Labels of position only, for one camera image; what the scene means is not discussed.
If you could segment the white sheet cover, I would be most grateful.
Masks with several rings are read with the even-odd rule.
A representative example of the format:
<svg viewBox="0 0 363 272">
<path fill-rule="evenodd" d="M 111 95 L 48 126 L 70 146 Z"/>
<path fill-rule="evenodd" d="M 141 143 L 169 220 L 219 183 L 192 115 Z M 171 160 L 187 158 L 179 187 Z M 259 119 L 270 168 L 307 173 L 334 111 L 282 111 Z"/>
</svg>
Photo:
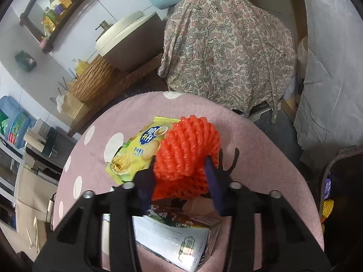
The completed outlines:
<svg viewBox="0 0 363 272">
<path fill-rule="evenodd" d="M 304 0 L 308 51 L 294 127 L 301 160 L 322 169 L 362 145 L 362 18 L 351 0 Z"/>
</svg>

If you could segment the brown white sink bowl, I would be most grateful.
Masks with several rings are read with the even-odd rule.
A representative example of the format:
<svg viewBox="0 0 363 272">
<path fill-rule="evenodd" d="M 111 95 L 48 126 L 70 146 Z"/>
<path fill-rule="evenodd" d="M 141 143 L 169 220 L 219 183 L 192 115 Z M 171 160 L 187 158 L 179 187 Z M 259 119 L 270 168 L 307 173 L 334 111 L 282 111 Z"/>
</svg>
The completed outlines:
<svg viewBox="0 0 363 272">
<path fill-rule="evenodd" d="M 156 12 L 121 18 L 96 41 L 95 48 L 110 65 L 131 73 L 163 52 L 164 23 Z"/>
</svg>

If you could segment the green white carton box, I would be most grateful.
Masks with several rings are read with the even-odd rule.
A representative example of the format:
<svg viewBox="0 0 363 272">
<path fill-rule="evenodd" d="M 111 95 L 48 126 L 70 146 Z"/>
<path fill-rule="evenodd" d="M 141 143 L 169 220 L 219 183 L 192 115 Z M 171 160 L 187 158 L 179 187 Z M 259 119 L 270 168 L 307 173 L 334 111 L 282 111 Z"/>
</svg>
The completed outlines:
<svg viewBox="0 0 363 272">
<path fill-rule="evenodd" d="M 210 198 L 153 202 L 133 229 L 142 271 L 201 271 L 221 227 Z"/>
</svg>

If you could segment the red foam fruit net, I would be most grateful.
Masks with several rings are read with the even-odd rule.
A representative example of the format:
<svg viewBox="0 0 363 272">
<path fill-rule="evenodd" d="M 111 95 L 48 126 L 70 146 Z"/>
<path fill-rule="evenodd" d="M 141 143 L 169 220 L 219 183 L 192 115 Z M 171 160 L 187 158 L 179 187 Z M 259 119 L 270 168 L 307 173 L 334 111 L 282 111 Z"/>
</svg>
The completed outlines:
<svg viewBox="0 0 363 272">
<path fill-rule="evenodd" d="M 152 200 L 194 199 L 208 193 L 204 161 L 210 157 L 218 166 L 220 149 L 220 134 L 206 117 L 182 117 L 172 125 L 156 153 Z"/>
</svg>

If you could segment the paisley patterned cloth cover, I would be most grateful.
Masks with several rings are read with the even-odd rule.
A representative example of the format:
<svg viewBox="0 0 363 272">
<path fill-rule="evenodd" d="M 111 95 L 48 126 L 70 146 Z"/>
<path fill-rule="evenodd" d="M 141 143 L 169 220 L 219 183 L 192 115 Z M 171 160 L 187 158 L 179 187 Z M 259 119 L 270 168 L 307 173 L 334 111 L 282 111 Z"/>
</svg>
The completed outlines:
<svg viewBox="0 0 363 272">
<path fill-rule="evenodd" d="M 249 115 L 277 115 L 295 72 L 289 29 L 249 0 L 182 0 L 169 10 L 158 74 L 190 93 Z"/>
</svg>

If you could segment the blue water jug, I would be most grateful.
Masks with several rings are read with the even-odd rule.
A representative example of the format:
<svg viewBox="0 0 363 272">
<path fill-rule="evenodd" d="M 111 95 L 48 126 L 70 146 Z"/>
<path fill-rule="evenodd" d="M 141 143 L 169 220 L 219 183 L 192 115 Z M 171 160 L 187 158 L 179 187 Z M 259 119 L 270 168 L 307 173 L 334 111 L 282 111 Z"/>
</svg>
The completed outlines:
<svg viewBox="0 0 363 272">
<path fill-rule="evenodd" d="M 12 97 L 3 96 L 0 100 L 1 134 L 17 149 L 25 146 L 24 136 L 35 121 L 15 105 Z"/>
</svg>

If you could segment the yellow soap dispenser bottle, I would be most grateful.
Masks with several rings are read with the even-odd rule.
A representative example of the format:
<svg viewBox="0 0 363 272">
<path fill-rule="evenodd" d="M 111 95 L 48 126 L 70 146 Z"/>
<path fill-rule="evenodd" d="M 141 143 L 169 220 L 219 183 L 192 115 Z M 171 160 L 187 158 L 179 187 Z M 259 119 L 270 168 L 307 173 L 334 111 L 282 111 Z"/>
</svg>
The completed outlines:
<svg viewBox="0 0 363 272">
<path fill-rule="evenodd" d="M 82 73 L 87 69 L 89 63 L 83 61 L 81 59 L 73 59 L 72 62 L 74 63 L 74 71 L 77 76 L 81 76 Z"/>
</svg>

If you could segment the pink polka dot tablecloth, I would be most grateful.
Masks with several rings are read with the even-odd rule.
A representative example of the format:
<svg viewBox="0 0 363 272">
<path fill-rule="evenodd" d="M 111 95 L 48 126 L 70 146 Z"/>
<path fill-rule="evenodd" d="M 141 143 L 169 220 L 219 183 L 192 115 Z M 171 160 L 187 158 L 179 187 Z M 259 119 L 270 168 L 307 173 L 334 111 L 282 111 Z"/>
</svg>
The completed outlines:
<svg viewBox="0 0 363 272">
<path fill-rule="evenodd" d="M 152 92 L 70 153 L 34 271 L 329 271 L 303 177 L 249 120 Z"/>
</svg>

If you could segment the wicker basket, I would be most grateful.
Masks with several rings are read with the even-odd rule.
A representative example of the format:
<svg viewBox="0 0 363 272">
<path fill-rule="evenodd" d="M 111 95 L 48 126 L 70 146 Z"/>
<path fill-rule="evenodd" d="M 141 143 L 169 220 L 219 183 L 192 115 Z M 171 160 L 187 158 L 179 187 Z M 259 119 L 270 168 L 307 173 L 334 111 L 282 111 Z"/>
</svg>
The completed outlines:
<svg viewBox="0 0 363 272">
<path fill-rule="evenodd" d="M 90 102 L 104 91 L 108 82 L 118 72 L 101 55 L 97 55 L 78 77 L 69 93 L 81 102 Z"/>
</svg>

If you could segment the dark brown trash bin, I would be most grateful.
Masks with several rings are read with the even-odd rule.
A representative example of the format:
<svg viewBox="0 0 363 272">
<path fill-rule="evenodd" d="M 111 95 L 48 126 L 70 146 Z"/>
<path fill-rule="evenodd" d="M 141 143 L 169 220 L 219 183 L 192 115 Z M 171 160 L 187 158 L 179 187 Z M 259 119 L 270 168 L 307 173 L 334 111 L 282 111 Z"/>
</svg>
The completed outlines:
<svg viewBox="0 0 363 272">
<path fill-rule="evenodd" d="M 324 221 L 324 250 L 332 271 L 362 271 L 362 148 L 337 152 L 324 168 L 321 198 L 330 180 L 334 201 Z"/>
</svg>

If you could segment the wooden counter top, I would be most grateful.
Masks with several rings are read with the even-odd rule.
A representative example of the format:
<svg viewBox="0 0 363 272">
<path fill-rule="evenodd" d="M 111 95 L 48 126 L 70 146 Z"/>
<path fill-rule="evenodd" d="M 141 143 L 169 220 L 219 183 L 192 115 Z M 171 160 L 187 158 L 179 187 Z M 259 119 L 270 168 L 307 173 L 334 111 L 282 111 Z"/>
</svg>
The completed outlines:
<svg viewBox="0 0 363 272">
<path fill-rule="evenodd" d="M 106 87 L 100 96 L 85 103 L 68 130 L 68 137 L 80 133 L 87 123 L 112 100 L 123 94 L 129 87 L 139 83 L 145 76 L 157 70 L 161 64 L 162 54 L 150 59 L 131 73 L 122 73 L 117 69 L 112 78 L 106 82 Z"/>
</svg>

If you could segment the green wall-mounted holder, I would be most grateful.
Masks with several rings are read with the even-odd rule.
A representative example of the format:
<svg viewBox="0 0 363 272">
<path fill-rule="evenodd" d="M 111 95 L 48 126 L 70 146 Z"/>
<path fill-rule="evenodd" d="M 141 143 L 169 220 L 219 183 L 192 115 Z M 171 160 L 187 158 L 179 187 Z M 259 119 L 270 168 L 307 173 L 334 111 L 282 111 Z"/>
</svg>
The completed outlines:
<svg viewBox="0 0 363 272">
<path fill-rule="evenodd" d="M 31 72 L 37 66 L 37 61 L 27 52 L 21 50 L 14 56 L 17 64 L 24 71 Z"/>
</svg>

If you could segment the kraft paper tissue bag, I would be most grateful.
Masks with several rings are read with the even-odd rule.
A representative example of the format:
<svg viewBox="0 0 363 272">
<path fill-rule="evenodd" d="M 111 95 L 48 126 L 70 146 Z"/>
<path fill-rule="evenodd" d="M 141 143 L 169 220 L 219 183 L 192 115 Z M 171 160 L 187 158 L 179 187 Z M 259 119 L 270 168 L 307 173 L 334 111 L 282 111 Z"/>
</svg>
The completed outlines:
<svg viewBox="0 0 363 272">
<path fill-rule="evenodd" d="M 84 103 L 75 98 L 70 93 L 65 93 L 64 95 L 59 95 L 56 97 L 56 109 L 60 114 L 66 114 L 70 118 L 75 119 Z"/>
</svg>

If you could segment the metal faucet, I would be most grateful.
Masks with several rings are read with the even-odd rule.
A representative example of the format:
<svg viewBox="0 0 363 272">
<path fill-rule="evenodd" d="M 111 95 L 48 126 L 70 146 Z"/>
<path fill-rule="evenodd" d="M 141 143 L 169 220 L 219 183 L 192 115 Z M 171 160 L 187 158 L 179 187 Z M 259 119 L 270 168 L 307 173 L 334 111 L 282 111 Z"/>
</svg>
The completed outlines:
<svg viewBox="0 0 363 272">
<path fill-rule="evenodd" d="M 112 23 L 108 23 L 106 22 L 105 20 L 102 21 L 97 27 L 95 30 L 98 30 L 98 29 L 102 29 L 102 32 L 100 33 L 100 35 L 97 37 L 96 41 L 99 40 L 103 35 L 104 33 L 106 33 L 107 30 L 110 29 L 110 27 L 112 27 Z"/>
</svg>

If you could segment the yellow chips bag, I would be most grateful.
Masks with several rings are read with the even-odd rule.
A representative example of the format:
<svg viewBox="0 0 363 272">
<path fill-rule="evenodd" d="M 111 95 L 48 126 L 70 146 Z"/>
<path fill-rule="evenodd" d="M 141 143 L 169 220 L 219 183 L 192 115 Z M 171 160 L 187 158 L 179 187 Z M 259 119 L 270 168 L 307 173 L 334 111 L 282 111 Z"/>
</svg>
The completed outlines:
<svg viewBox="0 0 363 272">
<path fill-rule="evenodd" d="M 155 117 L 152 123 L 123 143 L 108 163 L 106 172 L 119 185 L 132 181 L 138 171 L 150 167 L 161 141 L 177 122 L 178 119 Z"/>
</svg>

